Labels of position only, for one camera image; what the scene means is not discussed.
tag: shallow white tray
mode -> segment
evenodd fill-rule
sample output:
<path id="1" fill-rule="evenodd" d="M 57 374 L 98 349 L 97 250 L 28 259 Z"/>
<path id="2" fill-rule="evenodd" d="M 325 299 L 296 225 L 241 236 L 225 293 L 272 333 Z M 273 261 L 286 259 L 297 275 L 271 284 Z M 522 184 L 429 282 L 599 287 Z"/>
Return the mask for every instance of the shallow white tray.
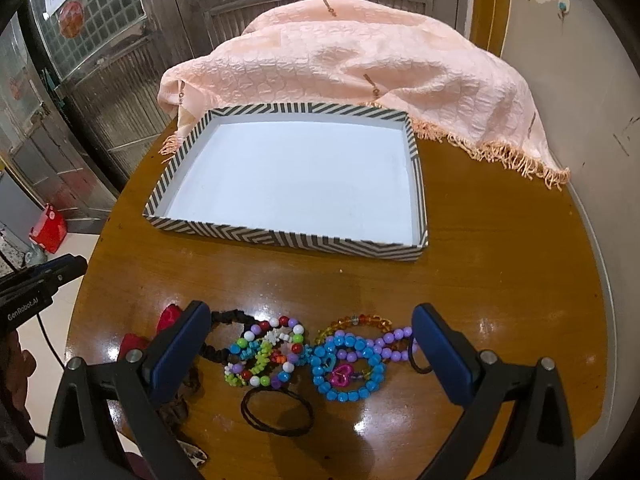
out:
<path id="1" fill-rule="evenodd" d="M 410 121 L 354 105 L 210 110 L 144 216 L 169 231 L 398 260 L 427 242 Z"/>

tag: silver screw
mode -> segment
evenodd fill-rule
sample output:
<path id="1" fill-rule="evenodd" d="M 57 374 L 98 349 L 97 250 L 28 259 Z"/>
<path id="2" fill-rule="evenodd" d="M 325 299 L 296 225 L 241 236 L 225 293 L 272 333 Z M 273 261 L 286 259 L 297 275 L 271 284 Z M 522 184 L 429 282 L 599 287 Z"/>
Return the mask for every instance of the silver screw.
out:
<path id="1" fill-rule="evenodd" d="M 78 370 L 81 364 L 82 364 L 81 357 L 72 357 L 71 359 L 69 359 L 69 362 L 66 364 L 66 367 L 69 368 L 69 370 Z"/>
<path id="2" fill-rule="evenodd" d="M 140 361 L 141 357 L 142 357 L 142 351 L 140 351 L 137 348 L 135 348 L 135 349 L 129 350 L 127 352 L 127 355 L 126 355 L 125 359 L 129 363 L 137 363 L 138 361 Z"/>
<path id="3" fill-rule="evenodd" d="M 540 359 L 540 364 L 545 370 L 553 370 L 556 367 L 556 362 L 551 357 L 543 357 Z"/>
<path id="4" fill-rule="evenodd" d="M 480 358 L 482 359 L 483 363 L 486 363 L 488 365 L 492 365 L 498 360 L 498 356 L 491 350 L 482 350 L 480 352 Z"/>

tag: black hair tie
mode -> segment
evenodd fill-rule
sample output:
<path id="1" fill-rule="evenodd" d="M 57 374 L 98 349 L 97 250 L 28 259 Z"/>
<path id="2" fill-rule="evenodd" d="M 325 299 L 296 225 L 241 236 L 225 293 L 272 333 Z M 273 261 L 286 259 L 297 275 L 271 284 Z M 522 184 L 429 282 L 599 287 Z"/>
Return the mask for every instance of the black hair tie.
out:
<path id="1" fill-rule="evenodd" d="M 258 394 L 260 392 L 277 392 L 288 395 L 292 399 L 299 400 L 309 414 L 309 422 L 301 428 L 294 428 L 293 430 L 281 430 L 264 423 L 249 410 L 249 400 L 255 394 Z M 244 418 L 244 420 L 246 420 L 247 424 L 255 430 L 265 431 L 267 433 L 272 433 L 279 436 L 302 436 L 304 434 L 307 434 L 314 426 L 315 421 L 314 409 L 311 406 L 311 403 L 308 402 L 308 400 L 303 399 L 303 397 L 299 396 L 297 393 L 292 392 L 291 390 L 288 390 L 286 388 L 279 388 L 277 390 L 274 390 L 271 386 L 259 386 L 247 391 L 247 393 L 245 393 L 244 397 L 242 398 L 242 402 L 240 403 L 240 413 L 242 413 L 242 417 Z"/>
<path id="2" fill-rule="evenodd" d="M 241 323 L 243 325 L 242 334 L 251 330 L 252 325 L 258 324 L 253 316 L 245 314 L 242 310 L 227 310 L 225 312 L 212 312 L 211 313 L 211 329 L 215 328 L 215 325 L 222 323 L 230 325 L 232 323 Z M 228 348 L 222 350 L 216 350 L 213 346 L 203 343 L 200 347 L 199 355 L 205 359 L 214 363 L 226 364 L 229 361 L 229 355 L 231 352 Z"/>
<path id="3" fill-rule="evenodd" d="M 414 336 L 410 336 L 409 337 L 409 348 L 406 350 L 407 353 L 409 354 L 409 364 L 411 365 L 411 368 L 413 368 L 416 372 L 418 372 L 419 374 L 429 374 L 431 372 L 433 372 L 433 368 L 431 368 L 431 365 L 424 367 L 424 368 L 420 368 L 414 360 Z"/>

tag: white floor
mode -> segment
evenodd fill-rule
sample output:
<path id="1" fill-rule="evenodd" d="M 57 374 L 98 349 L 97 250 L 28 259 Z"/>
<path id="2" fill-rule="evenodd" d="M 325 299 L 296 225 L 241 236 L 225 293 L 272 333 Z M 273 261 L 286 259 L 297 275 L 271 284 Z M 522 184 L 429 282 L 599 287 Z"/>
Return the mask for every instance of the white floor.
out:
<path id="1" fill-rule="evenodd" d="M 84 256 L 89 260 L 97 241 L 98 235 L 68 234 L 54 257 L 70 253 Z M 81 283 L 82 278 L 78 278 L 63 285 L 54 296 L 53 304 L 43 310 L 41 314 L 51 344 L 58 355 L 62 357 L 63 362 L 72 357 L 71 355 L 65 356 L 66 336 Z M 35 317 L 22 325 L 18 329 L 18 334 L 22 348 L 29 350 L 38 363 L 35 373 L 29 380 L 27 394 L 27 410 L 31 415 L 31 425 L 37 433 L 47 434 L 51 409 L 62 377 L 62 368 L 44 341 L 38 320 Z M 132 441 L 122 435 L 120 441 L 123 443 L 125 451 L 139 453 Z M 27 451 L 28 462 L 43 462 L 44 449 L 44 441 L 37 438 Z"/>

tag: table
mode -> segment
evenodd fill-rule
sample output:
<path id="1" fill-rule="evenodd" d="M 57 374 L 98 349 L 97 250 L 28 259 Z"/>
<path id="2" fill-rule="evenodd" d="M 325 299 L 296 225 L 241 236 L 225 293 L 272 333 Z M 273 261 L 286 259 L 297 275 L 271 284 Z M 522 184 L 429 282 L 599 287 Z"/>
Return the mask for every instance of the table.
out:
<path id="1" fill-rule="evenodd" d="M 402 327 L 416 304 L 429 301 L 476 348 L 491 348 L 506 362 L 551 356 L 576 437 L 596 423 L 606 377 L 604 303 L 590 242 L 566 190 L 474 161 L 450 144 L 419 140 L 430 246 L 413 264 L 170 234 L 151 227 L 142 209 L 172 129 L 140 163 L 100 235 L 71 320 L 67 359 L 114 360 L 123 335 L 152 336 L 171 302 L 203 300 L 213 310 L 240 308 L 257 319 L 285 314 L 315 336 L 332 320 L 360 313 Z M 224 327 L 208 341 L 219 347 L 238 334 L 238 326 Z M 316 425 L 306 436 L 284 438 L 244 422 L 244 389 L 225 383 L 221 365 L 199 359 L 197 366 L 202 392 L 183 431 L 209 455 L 201 471 L 212 480 L 413 480 L 462 412 L 433 374 L 419 376 L 408 364 L 391 365 L 380 392 L 366 401 L 345 404 L 323 400 L 308 370 L 299 370 L 296 387 L 312 401 Z M 258 413 L 290 424 L 303 416 L 275 396 L 256 399 Z M 509 410 L 500 413 L 473 473 L 486 470 Z M 117 408 L 112 415 L 124 423 Z"/>

